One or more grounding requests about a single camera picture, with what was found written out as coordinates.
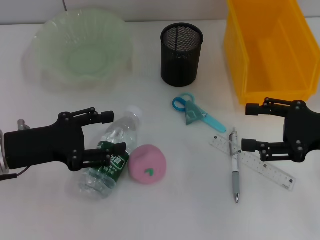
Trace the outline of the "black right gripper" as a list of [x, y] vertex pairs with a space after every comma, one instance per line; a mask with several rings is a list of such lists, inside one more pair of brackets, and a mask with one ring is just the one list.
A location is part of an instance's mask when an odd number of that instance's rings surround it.
[[243, 152], [260, 154], [261, 161], [303, 162], [309, 152], [320, 149], [320, 114], [310, 110], [302, 100], [287, 101], [265, 98], [262, 105], [247, 103], [247, 116], [272, 115], [283, 117], [285, 142], [241, 140]]

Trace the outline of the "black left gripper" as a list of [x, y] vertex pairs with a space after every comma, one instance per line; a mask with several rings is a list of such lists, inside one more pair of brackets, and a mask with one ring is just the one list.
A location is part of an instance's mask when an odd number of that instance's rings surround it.
[[83, 125], [114, 122], [114, 112], [98, 113], [94, 107], [61, 113], [49, 126], [7, 132], [4, 152], [11, 170], [50, 162], [66, 164], [72, 172], [84, 167], [108, 167], [111, 157], [123, 156], [126, 143], [100, 142], [96, 149], [85, 150]]

